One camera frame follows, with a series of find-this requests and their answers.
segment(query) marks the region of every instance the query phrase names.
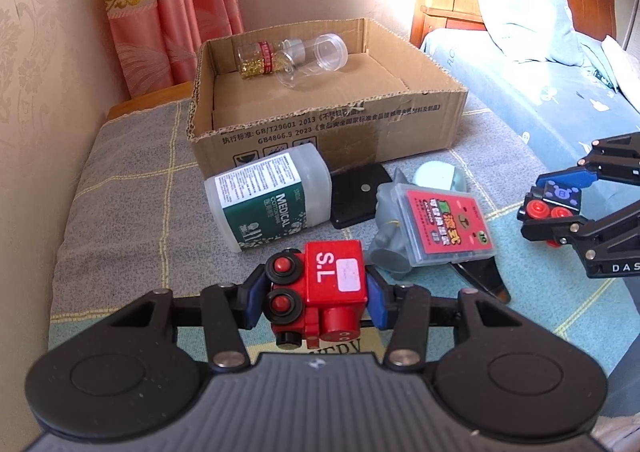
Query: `red card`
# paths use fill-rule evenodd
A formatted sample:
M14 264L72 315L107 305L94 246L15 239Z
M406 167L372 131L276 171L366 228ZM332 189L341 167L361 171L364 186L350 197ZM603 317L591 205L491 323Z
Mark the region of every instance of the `red card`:
M471 196L447 191L408 190L415 223L426 254L493 249L486 224Z

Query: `pillow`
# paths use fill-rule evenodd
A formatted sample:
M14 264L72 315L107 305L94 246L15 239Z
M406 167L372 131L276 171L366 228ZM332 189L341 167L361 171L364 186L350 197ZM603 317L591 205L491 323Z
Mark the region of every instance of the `pillow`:
M602 50L613 68L620 91L640 112L640 61L624 51L609 35L602 41Z
M594 69L594 76L604 85L616 91L618 82L613 68L604 54L602 42L580 32L576 32L576 34L585 56L583 67L591 65Z
M511 60L582 65L584 55L566 0L478 0L478 3L489 35Z

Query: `red button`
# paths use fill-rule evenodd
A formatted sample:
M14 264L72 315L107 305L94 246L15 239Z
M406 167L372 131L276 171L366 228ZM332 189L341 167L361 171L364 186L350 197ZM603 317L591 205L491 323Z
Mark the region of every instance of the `red button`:
M285 295L278 295L271 301L271 309L273 309L276 313L287 311L290 307L291 301L289 300L289 297Z
M551 217L571 217L572 215L574 214L571 210L564 207L554 207L554 209L551 210Z
M288 273L291 270L292 262L290 258L287 257L279 257L273 263L273 269L277 273Z
M540 199L532 199L527 203L527 215L533 219L546 219L549 217L549 205Z

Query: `light blue pillow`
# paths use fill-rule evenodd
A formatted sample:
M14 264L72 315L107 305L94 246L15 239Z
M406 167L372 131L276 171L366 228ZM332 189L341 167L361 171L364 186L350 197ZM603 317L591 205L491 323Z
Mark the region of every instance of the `light blue pillow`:
M613 68L609 63L609 59L604 54L604 51L602 49L602 42L591 38L588 35L580 33L579 31L577 32L577 35L578 42L580 42L580 47L582 48L582 51L586 57L584 65L586 66L587 64L590 64L591 66L593 66L593 68L598 73L600 73L600 75L596 73L596 78L602 80L604 85L607 85L614 91L617 91L618 81L616 80L616 76L613 73Z
M566 0L478 0L489 35L516 62L581 66L584 55Z

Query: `gray checkered blanket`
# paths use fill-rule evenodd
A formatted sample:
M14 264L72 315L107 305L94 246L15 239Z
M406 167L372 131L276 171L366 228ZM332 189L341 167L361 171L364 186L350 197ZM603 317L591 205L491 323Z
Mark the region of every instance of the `gray checkered blanket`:
M242 282L282 246L310 239L372 239L373 221L345 230L329 223L282 241L233 254L209 212L202 175L186 140L189 101L173 102L107 122L85 164L58 251L49 345L78 333L153 288L198 294L219 282ZM453 149L385 164L411 177L430 159L461 168L498 247L497 262L511 307L591 353L611 372L640 330L640 316L622 281L587 280L570 248L525 241L515 212L538 174L529 147L484 104L469 96ZM433 294L455 296L465 283L450 266L419 268L407 277ZM385 334L325 352L380 352ZM265 320L243 337L251 356L273 348ZM197 329L180 329L178 344L204 359ZM447 330L430 332L430 358L452 346Z

